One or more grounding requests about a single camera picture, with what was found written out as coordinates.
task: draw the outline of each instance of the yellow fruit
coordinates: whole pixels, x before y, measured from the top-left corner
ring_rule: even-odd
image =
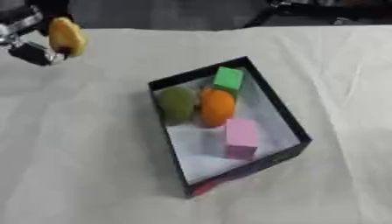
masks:
[[[235,98],[226,91],[204,88],[201,92],[201,120],[207,127],[223,125],[235,112]]]
[[[81,28],[67,17],[57,17],[49,25],[49,45],[57,53],[67,48],[70,49],[69,56],[80,56],[86,48],[86,42]]]

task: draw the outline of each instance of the orange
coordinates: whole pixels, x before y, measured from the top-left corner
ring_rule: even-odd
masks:
[[[223,125],[235,112],[235,98],[228,92],[209,87],[201,91],[201,120],[207,127]]]

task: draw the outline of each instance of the toy fruit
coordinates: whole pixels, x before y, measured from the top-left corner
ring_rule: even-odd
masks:
[[[186,87],[169,87],[158,97],[169,124],[179,124],[190,120],[196,104],[196,96]]]
[[[49,25],[49,45],[56,53],[67,49],[69,56],[80,56],[86,48],[86,42],[81,28],[67,17],[57,17]]]
[[[235,98],[228,92],[206,87],[201,92],[201,120],[213,128],[223,125],[235,112]]]

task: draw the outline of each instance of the white tablecloth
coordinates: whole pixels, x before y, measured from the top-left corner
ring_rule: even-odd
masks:
[[[1,223],[392,223],[392,27],[86,33],[58,66],[0,52]],[[314,141],[182,199],[147,82],[241,56]]]

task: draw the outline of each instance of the robotic arm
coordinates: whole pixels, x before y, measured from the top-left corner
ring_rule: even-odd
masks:
[[[25,0],[25,5],[0,12],[0,46],[10,55],[39,66],[50,66],[83,53],[86,38],[68,13],[69,0]],[[39,31],[52,49],[22,37]]]

